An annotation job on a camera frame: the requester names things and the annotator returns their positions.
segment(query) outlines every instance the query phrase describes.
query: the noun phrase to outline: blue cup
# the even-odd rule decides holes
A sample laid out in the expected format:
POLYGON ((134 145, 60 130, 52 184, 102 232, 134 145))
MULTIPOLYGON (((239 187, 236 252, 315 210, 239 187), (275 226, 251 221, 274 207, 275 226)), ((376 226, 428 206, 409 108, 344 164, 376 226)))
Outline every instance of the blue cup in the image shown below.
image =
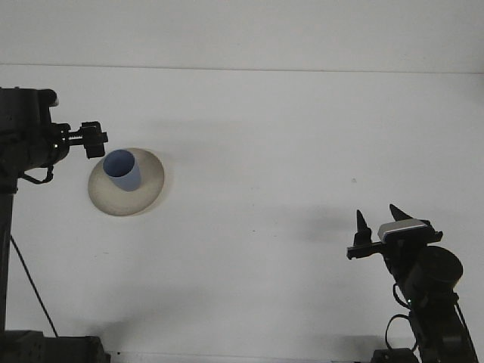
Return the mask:
POLYGON ((123 149, 111 151, 103 162, 109 179, 124 191, 135 191, 141 185, 141 173, 135 156, 123 149))

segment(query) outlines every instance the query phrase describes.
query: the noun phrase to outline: black cable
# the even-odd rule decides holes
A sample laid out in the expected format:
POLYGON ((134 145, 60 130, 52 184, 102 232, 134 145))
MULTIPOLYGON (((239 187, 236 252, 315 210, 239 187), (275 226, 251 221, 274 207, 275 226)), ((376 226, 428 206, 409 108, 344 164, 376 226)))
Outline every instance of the black cable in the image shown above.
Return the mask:
POLYGON ((45 176, 44 180, 38 180, 38 179, 35 179, 33 178, 32 176, 30 175, 27 175, 25 172, 23 172, 20 177, 22 179, 25 179, 27 180, 28 182, 31 182, 33 184, 37 184, 37 185, 40 185, 40 184, 45 184, 45 183, 49 183, 53 178, 54 178, 54 166, 53 165, 49 165, 47 167, 47 175, 45 176))
POLYGON ((462 314, 462 310, 458 302, 455 303, 455 307, 457 308, 457 311, 459 313, 459 318, 461 319, 462 325, 464 326, 464 329, 467 333, 467 339, 469 340, 470 348, 472 349, 472 352, 477 358, 476 348, 474 347, 474 343, 472 342, 472 338, 470 337, 469 327, 467 326, 466 319, 464 319, 464 314, 462 314))
MULTIPOLYGON (((390 325, 392 323, 392 321, 394 321, 395 319, 397 318, 402 318, 402 319, 405 319, 406 321, 410 321, 410 318, 407 316, 407 315, 403 315, 403 314, 396 314, 394 316, 391 317, 390 321, 388 322, 388 325, 386 326, 386 329, 385 329, 385 344, 386 344, 386 347, 389 349, 389 350, 393 350, 392 346, 390 345, 390 343, 388 342, 388 329, 390 328, 390 325)), ((413 346, 413 348, 411 349, 412 352, 415 352, 415 349, 418 347, 418 343, 417 341, 415 340, 415 344, 413 346)))
POLYGON ((45 317, 47 318, 48 323, 51 325, 51 328, 52 328, 52 331, 54 331, 55 337, 58 338, 59 334, 57 334, 57 330, 55 329, 55 326, 54 326, 54 323, 52 322, 51 316, 48 314, 47 309, 46 309, 46 307, 45 307, 45 305, 42 301, 42 298, 40 297, 39 291, 37 290, 37 286, 33 282, 33 279, 32 279, 32 276, 30 275, 29 269, 27 268, 25 260, 22 257, 22 253, 20 253, 20 250, 19 250, 17 244, 15 243, 15 239, 12 236, 10 236, 10 241, 12 242, 12 244, 15 247, 15 250, 17 251, 18 258, 20 259, 20 262, 22 262, 23 269, 25 270, 25 273, 27 274, 27 277, 29 278, 29 281, 30 281, 30 284, 32 285, 34 293, 36 293, 37 300, 39 301, 40 306, 42 307, 42 310, 44 310, 45 317))
POLYGON ((393 284, 393 297, 395 298, 396 302, 398 304, 400 304, 401 306, 403 306, 404 308, 410 310, 409 304, 405 303, 402 299, 399 298, 399 295, 396 293, 396 287, 397 287, 397 284, 394 283, 393 284))

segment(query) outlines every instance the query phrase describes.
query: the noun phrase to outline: beige plate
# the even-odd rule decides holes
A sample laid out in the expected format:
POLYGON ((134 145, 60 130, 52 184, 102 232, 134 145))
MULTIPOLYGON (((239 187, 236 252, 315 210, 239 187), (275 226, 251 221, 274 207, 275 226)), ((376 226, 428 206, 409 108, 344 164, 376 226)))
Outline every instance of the beige plate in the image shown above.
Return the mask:
POLYGON ((158 158, 144 149, 128 148, 138 161, 141 186, 135 191, 119 189, 104 173, 102 159, 92 170, 89 197, 101 211, 112 216, 131 216, 149 207, 160 195, 165 171, 158 158))

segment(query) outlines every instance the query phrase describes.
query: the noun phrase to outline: white tabletop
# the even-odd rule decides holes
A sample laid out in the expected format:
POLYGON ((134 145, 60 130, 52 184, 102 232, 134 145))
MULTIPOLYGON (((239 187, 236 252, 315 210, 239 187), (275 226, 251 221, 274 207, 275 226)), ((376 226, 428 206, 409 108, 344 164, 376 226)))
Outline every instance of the white tabletop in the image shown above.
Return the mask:
MULTIPOLYGON (((12 234, 62 335, 112 351, 369 359, 401 312, 382 259, 348 261, 361 209, 389 203, 444 231, 477 349, 484 76, 1 66, 3 87, 52 88, 53 121, 99 120, 108 150, 166 171, 148 213, 88 198, 81 147, 54 181, 21 181, 12 234)), ((15 256, 8 327, 48 325, 15 256)), ((402 325, 392 331, 411 344, 402 325)))

